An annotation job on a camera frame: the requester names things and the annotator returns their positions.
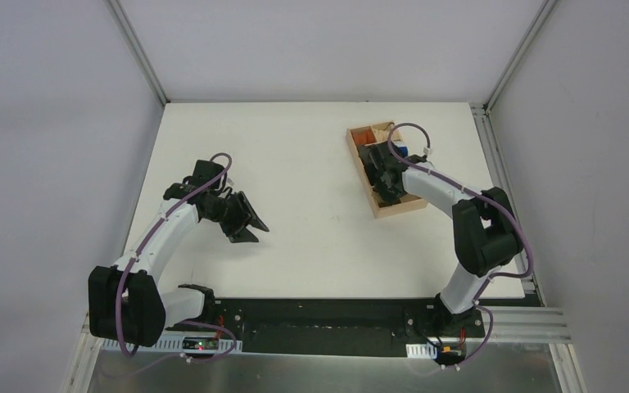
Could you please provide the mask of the wooden compartment box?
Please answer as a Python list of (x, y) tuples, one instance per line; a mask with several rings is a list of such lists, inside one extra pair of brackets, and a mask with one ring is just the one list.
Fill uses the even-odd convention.
[(348, 146), (348, 150), (351, 154), (351, 159), (353, 160), (356, 172), (358, 174), (358, 177), (364, 189), (364, 194), (371, 208), (373, 217), (375, 219), (381, 219), (381, 218), (391, 217), (393, 215), (400, 215), (400, 214), (408, 213), (414, 210), (421, 210), (425, 208), (428, 205), (427, 202), (419, 198), (418, 196), (412, 196), (412, 195), (403, 196), (400, 199), (400, 202), (396, 204), (383, 204), (378, 194), (373, 191), (365, 175), (364, 167), (359, 157), (358, 148), (360, 146), (354, 145), (351, 139), (351, 133), (350, 133), (352, 129), (363, 128), (363, 127), (368, 127), (368, 126), (371, 127), (372, 125), (373, 124), (349, 128), (346, 131), (346, 144)]

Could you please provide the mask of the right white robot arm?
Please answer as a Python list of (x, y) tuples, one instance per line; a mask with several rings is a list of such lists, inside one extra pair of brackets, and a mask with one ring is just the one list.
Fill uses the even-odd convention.
[(418, 197), (452, 221), (458, 265), (436, 297), (432, 325), (455, 334), (493, 274), (524, 249), (505, 192), (493, 187), (475, 192), (438, 171), (424, 156), (407, 156), (396, 144), (359, 146), (358, 156), (373, 190), (386, 202)]

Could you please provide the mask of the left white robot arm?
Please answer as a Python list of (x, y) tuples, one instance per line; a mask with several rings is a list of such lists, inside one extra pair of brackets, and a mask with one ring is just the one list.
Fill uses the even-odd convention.
[(202, 221), (218, 224), (233, 244), (257, 243), (253, 232), (269, 231), (246, 194), (233, 189), (231, 165), (218, 163), (219, 157), (197, 160), (190, 175), (164, 191), (141, 237), (117, 261), (89, 274), (88, 323), (95, 337), (151, 347), (178, 324), (202, 332), (215, 325), (212, 289), (180, 284), (162, 292), (159, 281), (183, 239)]

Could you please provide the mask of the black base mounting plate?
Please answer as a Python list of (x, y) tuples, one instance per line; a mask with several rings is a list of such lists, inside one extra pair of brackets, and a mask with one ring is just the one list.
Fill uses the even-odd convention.
[(404, 358), (408, 345), (428, 339), (485, 336), (479, 311), (451, 317), (438, 305), (433, 298), (219, 298), (198, 321), (227, 328), (249, 354)]

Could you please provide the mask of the orange rolled underwear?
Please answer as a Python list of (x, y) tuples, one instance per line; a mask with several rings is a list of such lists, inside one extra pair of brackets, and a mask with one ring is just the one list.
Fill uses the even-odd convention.
[(369, 145), (377, 141), (373, 129), (369, 126), (352, 129), (350, 133), (355, 146)]

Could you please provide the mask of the beige rolled underwear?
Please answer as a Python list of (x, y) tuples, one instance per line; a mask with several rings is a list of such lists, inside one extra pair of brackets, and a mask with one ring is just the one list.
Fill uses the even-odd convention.
[(373, 131), (374, 141), (375, 142), (385, 142), (389, 138), (389, 134), (392, 129), (395, 127), (395, 123), (386, 122), (386, 123), (378, 123), (373, 124), (371, 129)]

